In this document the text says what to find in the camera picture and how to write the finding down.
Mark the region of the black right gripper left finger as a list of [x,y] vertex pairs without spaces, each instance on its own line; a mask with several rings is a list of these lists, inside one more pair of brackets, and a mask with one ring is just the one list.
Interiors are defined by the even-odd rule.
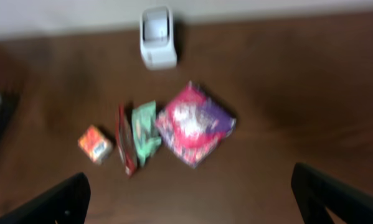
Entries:
[[80,172],[3,215],[0,224],[84,224],[90,196],[87,176]]

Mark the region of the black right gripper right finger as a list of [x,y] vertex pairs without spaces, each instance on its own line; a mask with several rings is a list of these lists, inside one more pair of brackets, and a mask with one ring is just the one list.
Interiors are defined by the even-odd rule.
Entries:
[[372,196],[307,164],[295,164],[291,188],[305,224],[333,223],[328,210],[345,223],[373,223]]

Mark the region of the small orange box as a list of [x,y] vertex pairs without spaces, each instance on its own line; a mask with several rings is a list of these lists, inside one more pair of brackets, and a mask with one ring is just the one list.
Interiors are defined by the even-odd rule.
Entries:
[[78,146],[95,164],[102,164],[113,150],[111,141],[94,125],[80,136]]

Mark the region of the orange brown snack bar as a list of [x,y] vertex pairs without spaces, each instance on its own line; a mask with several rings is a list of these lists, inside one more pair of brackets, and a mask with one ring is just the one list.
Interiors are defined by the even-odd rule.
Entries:
[[133,133],[123,105],[119,105],[117,109],[116,143],[125,173],[128,177],[131,177],[138,168],[138,160],[133,142]]

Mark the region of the teal snack packet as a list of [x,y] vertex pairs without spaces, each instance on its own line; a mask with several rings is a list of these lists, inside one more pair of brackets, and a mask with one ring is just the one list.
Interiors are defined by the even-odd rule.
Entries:
[[156,128],[156,102],[145,103],[132,111],[131,125],[136,155],[140,166],[153,156],[162,143]]

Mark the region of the purple pink liner pack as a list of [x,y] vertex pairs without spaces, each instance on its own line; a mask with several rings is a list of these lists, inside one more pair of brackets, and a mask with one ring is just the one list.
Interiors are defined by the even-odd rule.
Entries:
[[155,126],[169,149],[197,167],[236,127],[237,120],[200,86],[189,82],[165,107]]

